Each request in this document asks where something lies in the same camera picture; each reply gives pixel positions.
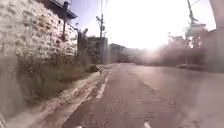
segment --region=utility pole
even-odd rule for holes
[[[195,21],[197,21],[197,19],[194,18],[194,14],[193,14],[193,11],[192,11],[192,8],[191,8],[191,4],[190,4],[190,0],[187,0],[187,4],[188,4],[188,9],[189,9],[189,17],[191,19],[191,24],[195,24]]]
[[[103,0],[101,0],[101,18],[98,16],[96,17],[99,26],[100,26],[100,63],[103,63],[103,53],[104,53],[104,37],[103,37],[103,31],[105,30],[105,26],[103,25],[104,23],[104,18],[103,18]]]

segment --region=road marking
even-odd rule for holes
[[[2,121],[0,121],[0,128],[5,128]]]
[[[145,128],[152,128],[152,127],[149,125],[148,122],[145,122],[145,123],[144,123],[144,127],[145,127]]]
[[[108,81],[109,76],[110,76],[110,73],[108,74],[107,78],[105,79],[104,84],[102,84],[102,86],[101,86],[101,88],[100,88],[100,90],[98,92],[98,95],[96,97],[97,99],[101,99],[102,98],[103,92],[105,90],[105,87],[106,87],[106,84],[107,84],[107,81]]]
[[[149,84],[148,82],[143,81],[143,83],[144,83],[145,85],[148,85],[148,86],[149,86],[150,88],[152,88],[153,90],[158,90],[157,88],[150,86],[150,84]]]

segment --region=street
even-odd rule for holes
[[[105,89],[95,90],[63,128],[224,126],[222,74],[134,64],[109,71]]]

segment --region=grass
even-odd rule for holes
[[[48,59],[18,56],[17,79],[29,105],[57,96],[88,75],[78,57],[52,55]]]

